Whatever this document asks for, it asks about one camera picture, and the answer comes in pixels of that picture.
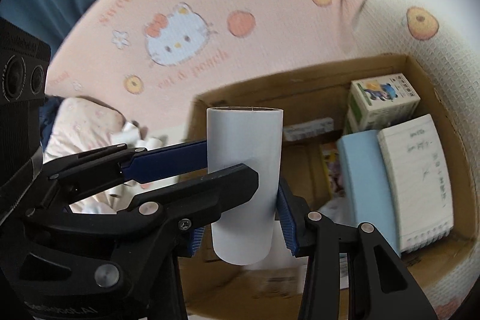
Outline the brown cardboard box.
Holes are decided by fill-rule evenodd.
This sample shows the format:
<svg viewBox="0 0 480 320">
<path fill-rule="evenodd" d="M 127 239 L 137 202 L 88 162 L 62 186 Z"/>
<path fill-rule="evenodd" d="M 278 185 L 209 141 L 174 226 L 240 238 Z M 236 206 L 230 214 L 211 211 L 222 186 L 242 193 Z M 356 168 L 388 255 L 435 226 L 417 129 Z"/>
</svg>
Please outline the brown cardboard box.
<svg viewBox="0 0 480 320">
<path fill-rule="evenodd" d="M 210 88 L 189 140 L 260 186 L 181 264 L 211 319 L 449 319 L 479 276 L 479 88 L 405 55 Z"/>
</svg>

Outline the white paper roll tube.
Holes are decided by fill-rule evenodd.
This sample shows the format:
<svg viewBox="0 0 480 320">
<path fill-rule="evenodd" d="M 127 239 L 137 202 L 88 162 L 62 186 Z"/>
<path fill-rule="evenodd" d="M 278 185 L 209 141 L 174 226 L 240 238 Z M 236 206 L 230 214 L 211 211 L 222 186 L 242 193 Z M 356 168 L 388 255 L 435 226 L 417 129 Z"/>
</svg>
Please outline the white paper roll tube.
<svg viewBox="0 0 480 320">
<path fill-rule="evenodd" d="M 208 171 L 236 167 L 221 191 L 221 217 L 211 225 L 222 261 L 247 266 L 270 252 L 274 230 L 283 111 L 260 107 L 207 110 Z"/>
</svg>

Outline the small white printed box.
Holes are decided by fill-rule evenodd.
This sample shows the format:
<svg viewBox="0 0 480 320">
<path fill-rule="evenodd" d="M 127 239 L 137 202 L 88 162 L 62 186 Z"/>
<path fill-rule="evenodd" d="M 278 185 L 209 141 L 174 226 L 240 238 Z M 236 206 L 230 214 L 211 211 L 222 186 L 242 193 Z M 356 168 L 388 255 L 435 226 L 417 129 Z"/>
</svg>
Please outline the small white printed box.
<svg viewBox="0 0 480 320">
<path fill-rule="evenodd" d="M 335 121 L 332 118 L 318 118 L 306 123 L 283 127 L 285 141 L 298 141 L 313 138 L 335 129 Z"/>
</svg>

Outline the white green product box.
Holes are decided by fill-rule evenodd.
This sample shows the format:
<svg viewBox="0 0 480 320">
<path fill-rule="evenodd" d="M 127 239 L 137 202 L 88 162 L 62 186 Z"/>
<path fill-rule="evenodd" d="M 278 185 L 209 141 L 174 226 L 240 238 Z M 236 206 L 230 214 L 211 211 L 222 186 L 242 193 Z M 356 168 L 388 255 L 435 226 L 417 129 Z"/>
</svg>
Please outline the white green product box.
<svg viewBox="0 0 480 320">
<path fill-rule="evenodd" d="M 381 130 L 408 121 L 421 98 L 402 73 L 351 82 L 346 134 Z"/>
</svg>

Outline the light blue flat box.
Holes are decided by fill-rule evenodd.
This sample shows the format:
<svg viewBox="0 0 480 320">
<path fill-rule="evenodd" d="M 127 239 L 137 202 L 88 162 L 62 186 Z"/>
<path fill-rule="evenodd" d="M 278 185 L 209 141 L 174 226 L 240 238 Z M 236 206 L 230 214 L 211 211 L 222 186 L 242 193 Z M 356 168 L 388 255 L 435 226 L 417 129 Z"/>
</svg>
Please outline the light blue flat box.
<svg viewBox="0 0 480 320">
<path fill-rule="evenodd" d="M 396 253 L 400 253 L 395 207 L 377 139 L 370 130 L 342 136 L 337 142 L 343 187 L 344 223 L 371 223 Z"/>
</svg>

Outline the colourful picture card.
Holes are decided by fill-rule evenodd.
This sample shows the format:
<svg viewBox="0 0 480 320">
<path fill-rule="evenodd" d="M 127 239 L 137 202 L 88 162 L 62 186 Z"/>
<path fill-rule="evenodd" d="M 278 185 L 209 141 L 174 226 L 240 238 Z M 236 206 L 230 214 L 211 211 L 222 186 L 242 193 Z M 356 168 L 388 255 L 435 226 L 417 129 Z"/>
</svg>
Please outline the colourful picture card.
<svg viewBox="0 0 480 320">
<path fill-rule="evenodd" d="M 337 146 L 334 142 L 320 145 L 322 164 L 328 179 L 329 193 L 332 198 L 344 197 L 343 177 Z"/>
</svg>

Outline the white lined notepad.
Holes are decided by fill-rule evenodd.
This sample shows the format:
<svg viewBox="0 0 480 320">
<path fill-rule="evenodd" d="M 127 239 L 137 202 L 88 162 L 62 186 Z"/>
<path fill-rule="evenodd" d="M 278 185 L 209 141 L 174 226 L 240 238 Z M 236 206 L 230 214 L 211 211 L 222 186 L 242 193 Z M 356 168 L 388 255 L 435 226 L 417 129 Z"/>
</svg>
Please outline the white lined notepad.
<svg viewBox="0 0 480 320">
<path fill-rule="evenodd" d="M 394 202 L 400 252 L 413 252 L 450 234 L 452 186 L 431 115 L 377 134 Z"/>
</svg>

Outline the pink Hello Kitty bedsheet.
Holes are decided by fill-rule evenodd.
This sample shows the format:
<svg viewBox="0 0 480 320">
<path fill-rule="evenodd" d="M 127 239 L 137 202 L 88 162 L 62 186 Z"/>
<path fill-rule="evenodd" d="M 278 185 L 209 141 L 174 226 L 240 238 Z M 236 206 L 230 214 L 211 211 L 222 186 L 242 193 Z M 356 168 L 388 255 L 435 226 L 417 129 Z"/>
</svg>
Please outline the pink Hello Kitty bedsheet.
<svg viewBox="0 0 480 320">
<path fill-rule="evenodd" d="M 49 66 L 46 91 L 121 113 L 146 137 L 187 137 L 210 88 L 324 63 L 405 55 L 442 79 L 479 56 L 422 0 L 98 0 Z"/>
</svg>

